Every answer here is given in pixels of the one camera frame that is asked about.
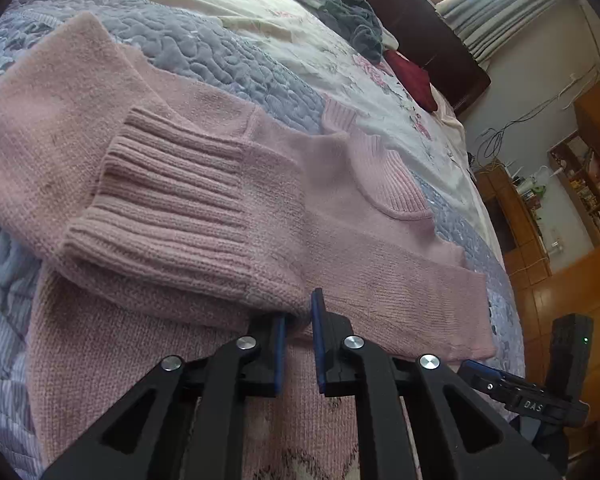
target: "headboard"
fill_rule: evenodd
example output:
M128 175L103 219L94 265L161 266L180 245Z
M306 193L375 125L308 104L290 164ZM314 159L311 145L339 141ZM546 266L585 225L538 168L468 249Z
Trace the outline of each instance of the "headboard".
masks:
M431 82L456 114L466 110L491 84L429 0L367 1L400 43L400 53L429 72Z

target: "curtain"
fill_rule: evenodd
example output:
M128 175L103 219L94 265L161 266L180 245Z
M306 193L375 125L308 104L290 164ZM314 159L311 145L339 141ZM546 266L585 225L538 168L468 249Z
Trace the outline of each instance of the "curtain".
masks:
M478 63L559 0L442 0L436 10Z

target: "blue quilt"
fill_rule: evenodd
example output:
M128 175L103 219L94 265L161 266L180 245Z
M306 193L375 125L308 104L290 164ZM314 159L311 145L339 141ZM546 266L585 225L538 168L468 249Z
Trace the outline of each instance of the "blue quilt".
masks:
M192 77L262 106L289 126L320 132L324 100L288 69L213 19L146 0L14 0L0 19L0 76L28 48L82 10L115 41L139 47L158 68ZM465 248L487 275L497 355L487 363L523 375L522 331L506 273L486 243L419 179L438 234ZM40 262L0 228L0 450L27 480L42 472L24 377L26 336Z

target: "pillow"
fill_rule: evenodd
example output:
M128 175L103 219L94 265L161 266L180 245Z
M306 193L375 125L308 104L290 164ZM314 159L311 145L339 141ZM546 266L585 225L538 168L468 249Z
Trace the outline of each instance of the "pillow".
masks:
M413 100L429 113L438 111L438 103L431 93L431 82L427 71L395 50L385 50L383 55L398 81Z

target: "silver screw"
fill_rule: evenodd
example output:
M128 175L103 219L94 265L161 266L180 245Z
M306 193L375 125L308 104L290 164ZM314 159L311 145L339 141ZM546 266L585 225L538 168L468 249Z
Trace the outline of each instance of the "silver screw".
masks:
M256 346L256 340L250 335L243 335L236 340L235 344L240 350L251 350Z
M349 337L344 338L344 346L347 348L351 348L352 350L357 350L358 348L362 348L365 345L365 340L357 335L350 335Z
M160 366L166 372L173 372L182 366L182 359L177 355L170 355L162 360Z
M420 366L426 368L427 370L435 370L440 366L440 359L432 354L423 355L420 358Z

